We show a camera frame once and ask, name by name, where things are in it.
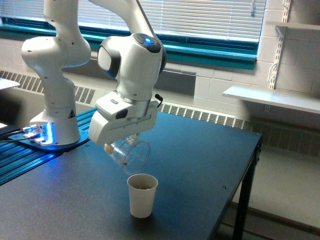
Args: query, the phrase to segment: table leg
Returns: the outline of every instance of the table leg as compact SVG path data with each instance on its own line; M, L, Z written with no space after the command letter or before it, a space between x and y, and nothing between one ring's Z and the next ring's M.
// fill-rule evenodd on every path
M238 203L237 212L236 212L232 240L241 240L244 233L251 188L254 180L257 158L258 158L257 152L258 151L256 150L253 156L253 160L242 180L241 192L240 192L239 203Z

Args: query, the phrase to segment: wall shelf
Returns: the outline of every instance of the wall shelf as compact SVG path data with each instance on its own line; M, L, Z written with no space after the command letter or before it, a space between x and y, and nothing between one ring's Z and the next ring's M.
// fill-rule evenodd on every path
M0 77L0 90L18 87L20 84L16 81L3 79Z
M290 22L280 22L280 21L266 21L266 24L267 25L275 25L278 28L320 31L320 25L290 23Z
M263 87L232 86L225 97L320 114L320 97Z

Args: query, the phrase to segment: wall heater vent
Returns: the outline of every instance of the wall heater vent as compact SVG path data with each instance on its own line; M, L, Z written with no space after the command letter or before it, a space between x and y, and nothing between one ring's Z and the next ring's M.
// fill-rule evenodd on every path
M40 78L21 75L14 72L0 71L0 78L15 81L20 84L19 89L39 94L44 93L44 86ZM91 104L96 93L95 89L75 86L75 101L83 104Z
M316 157L319 157L320 155L320 133L317 132L293 127L284 127L276 123L259 121L251 122L219 112L207 111L168 102L162 103L158 108L158 111L261 133L263 135L264 145L287 149Z

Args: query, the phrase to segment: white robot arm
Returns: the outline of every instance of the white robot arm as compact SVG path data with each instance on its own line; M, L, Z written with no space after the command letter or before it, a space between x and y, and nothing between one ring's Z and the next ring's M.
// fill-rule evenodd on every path
M157 118L152 89L166 65L166 50L152 30L138 0L89 0L119 15L131 35L106 38L98 50L98 64L118 81L115 91L96 102L89 129L98 145L151 129Z
M80 66L91 56L78 26L79 0L45 0L44 17L55 27L54 37L35 37L24 42L22 58L41 78L45 107L30 125L43 126L33 140L42 146L69 145L80 139L76 116L75 85L62 68Z

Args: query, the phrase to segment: teal window frame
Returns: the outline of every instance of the teal window frame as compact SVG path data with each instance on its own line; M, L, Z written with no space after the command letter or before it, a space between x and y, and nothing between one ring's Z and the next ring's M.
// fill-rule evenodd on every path
M2 17L0 37L21 40L35 36L55 36L56 30L45 21ZM80 26L82 36L93 50L110 36L129 36L129 31ZM157 34L170 62L186 65L220 66L253 70L257 61L258 42L208 39L191 36Z

